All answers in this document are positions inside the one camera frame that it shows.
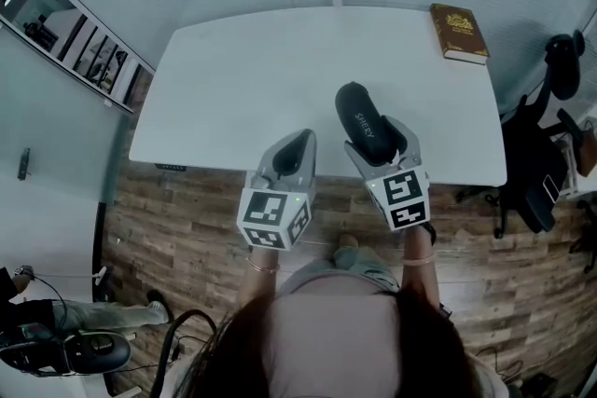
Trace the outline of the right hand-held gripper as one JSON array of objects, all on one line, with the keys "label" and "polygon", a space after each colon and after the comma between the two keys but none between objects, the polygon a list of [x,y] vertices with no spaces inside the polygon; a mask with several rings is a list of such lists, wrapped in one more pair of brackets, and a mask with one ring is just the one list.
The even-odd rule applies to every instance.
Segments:
[{"label": "right hand-held gripper", "polygon": [[382,119],[396,148],[393,163],[373,163],[350,141],[344,142],[344,151],[391,231],[427,223],[430,183],[422,164],[419,139],[397,119],[389,116]]}]

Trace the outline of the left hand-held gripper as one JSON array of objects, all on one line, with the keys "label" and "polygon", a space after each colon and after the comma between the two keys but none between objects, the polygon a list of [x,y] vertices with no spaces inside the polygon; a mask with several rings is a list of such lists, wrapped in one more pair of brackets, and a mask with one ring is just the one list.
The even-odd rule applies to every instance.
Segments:
[{"label": "left hand-held gripper", "polygon": [[[263,154],[243,188],[236,225],[252,248],[289,252],[312,221],[317,141],[313,130],[286,135]],[[274,183],[265,177],[286,177]]]}]

